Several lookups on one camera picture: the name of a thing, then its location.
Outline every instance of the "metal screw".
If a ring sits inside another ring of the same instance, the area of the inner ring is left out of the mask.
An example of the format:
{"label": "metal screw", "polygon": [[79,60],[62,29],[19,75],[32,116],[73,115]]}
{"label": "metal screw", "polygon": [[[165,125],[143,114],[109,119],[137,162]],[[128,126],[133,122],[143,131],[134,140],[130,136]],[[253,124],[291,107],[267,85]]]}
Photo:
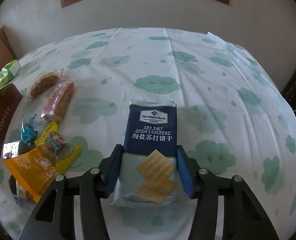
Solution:
{"label": "metal screw", "polygon": [[56,181],[62,181],[64,178],[65,178],[65,176],[60,174],[56,177]]}
{"label": "metal screw", "polygon": [[234,176],[234,181],[241,182],[241,181],[243,181],[243,178],[239,175],[236,175],[236,176]]}
{"label": "metal screw", "polygon": [[206,169],[204,169],[204,168],[203,169],[199,169],[198,172],[199,172],[200,175],[206,175],[206,174],[208,174],[208,171]]}
{"label": "metal screw", "polygon": [[100,172],[100,169],[98,169],[98,168],[92,168],[92,169],[90,170],[90,173],[91,173],[91,174],[94,174],[94,175],[98,174],[99,172]]}

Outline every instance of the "tablecloth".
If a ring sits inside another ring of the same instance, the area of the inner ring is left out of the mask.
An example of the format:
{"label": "tablecloth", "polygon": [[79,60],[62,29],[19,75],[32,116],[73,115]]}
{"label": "tablecloth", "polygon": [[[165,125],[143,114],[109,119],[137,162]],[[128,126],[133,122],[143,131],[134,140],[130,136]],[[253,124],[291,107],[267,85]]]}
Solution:
{"label": "tablecloth", "polygon": [[[218,176],[242,176],[281,240],[296,229],[296,118],[260,63],[243,47],[208,33],[167,28],[116,28],[42,46],[27,55],[13,83],[25,95],[6,142],[20,138],[23,118],[40,115],[51,90],[28,100],[35,79],[56,69],[78,76],[59,132],[83,151],[66,172],[98,166],[124,141],[128,100],[177,103],[177,143]],[[34,204],[16,206],[0,162],[0,221],[17,239]],[[103,200],[110,238],[187,239],[196,201],[176,190],[177,205],[138,210]],[[219,199],[216,240],[221,239]],[[82,239],[75,197],[76,238]]]}

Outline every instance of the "blue cracker packet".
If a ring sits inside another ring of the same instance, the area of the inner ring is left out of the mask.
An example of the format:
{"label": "blue cracker packet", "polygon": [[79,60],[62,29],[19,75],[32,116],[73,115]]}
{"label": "blue cracker packet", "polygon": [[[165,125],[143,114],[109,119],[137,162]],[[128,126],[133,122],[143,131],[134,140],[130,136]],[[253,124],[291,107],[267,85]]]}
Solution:
{"label": "blue cracker packet", "polygon": [[[146,199],[135,191],[145,180],[136,171],[155,150],[167,157],[176,167],[177,108],[173,101],[129,101],[129,117],[124,141],[124,153],[112,205],[131,208],[168,206],[176,202],[171,193],[160,204]],[[174,172],[169,180],[175,180]]]}

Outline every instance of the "white wall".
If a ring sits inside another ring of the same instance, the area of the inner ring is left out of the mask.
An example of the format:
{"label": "white wall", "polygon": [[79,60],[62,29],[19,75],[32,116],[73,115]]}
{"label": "white wall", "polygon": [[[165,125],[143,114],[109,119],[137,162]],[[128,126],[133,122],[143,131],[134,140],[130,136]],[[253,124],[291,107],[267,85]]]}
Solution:
{"label": "white wall", "polygon": [[114,27],[208,31],[244,46],[281,90],[296,68],[293,0],[5,0],[0,23],[17,58],[47,43]]}

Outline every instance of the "orange snack package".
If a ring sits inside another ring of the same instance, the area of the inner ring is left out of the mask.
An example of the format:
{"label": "orange snack package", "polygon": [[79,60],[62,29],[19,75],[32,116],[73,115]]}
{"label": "orange snack package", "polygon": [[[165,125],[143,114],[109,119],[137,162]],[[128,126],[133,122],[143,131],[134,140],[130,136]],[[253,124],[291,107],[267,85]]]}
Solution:
{"label": "orange snack package", "polygon": [[4,160],[19,185],[38,203],[54,178],[59,175],[41,148]]}

